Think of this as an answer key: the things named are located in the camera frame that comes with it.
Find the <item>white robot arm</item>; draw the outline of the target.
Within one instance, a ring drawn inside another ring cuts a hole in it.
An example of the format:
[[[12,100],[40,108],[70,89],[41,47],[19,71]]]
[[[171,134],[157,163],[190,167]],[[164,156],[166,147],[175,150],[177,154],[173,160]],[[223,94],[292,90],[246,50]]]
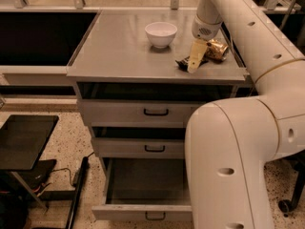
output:
[[[188,122],[194,229],[274,229],[264,165],[305,148],[304,56],[253,0],[200,0],[197,18],[225,23],[257,94],[205,104]]]

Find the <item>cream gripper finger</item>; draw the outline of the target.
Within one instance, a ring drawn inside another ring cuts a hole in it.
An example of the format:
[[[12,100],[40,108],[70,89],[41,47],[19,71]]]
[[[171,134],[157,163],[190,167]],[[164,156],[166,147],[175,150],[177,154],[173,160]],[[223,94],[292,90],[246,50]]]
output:
[[[200,62],[208,49],[207,41],[203,39],[195,39],[191,46],[187,71],[195,73],[199,68]]]

